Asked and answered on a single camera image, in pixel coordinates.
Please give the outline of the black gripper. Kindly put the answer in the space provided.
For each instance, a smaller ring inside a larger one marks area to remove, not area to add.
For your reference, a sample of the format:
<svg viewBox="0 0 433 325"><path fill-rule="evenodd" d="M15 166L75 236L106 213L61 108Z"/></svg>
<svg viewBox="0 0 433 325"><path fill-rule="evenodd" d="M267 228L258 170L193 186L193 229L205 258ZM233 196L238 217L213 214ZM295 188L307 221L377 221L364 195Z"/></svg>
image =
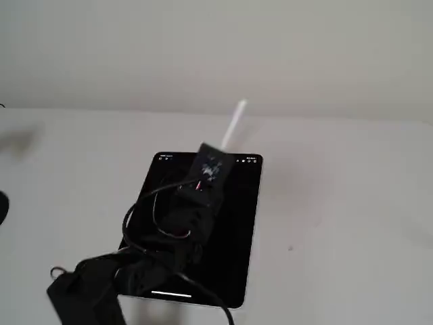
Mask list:
<svg viewBox="0 0 433 325"><path fill-rule="evenodd" d="M158 218L158 231L177 239L206 244L224 199L223 188L210 184L176 187L168 210Z"/></svg>

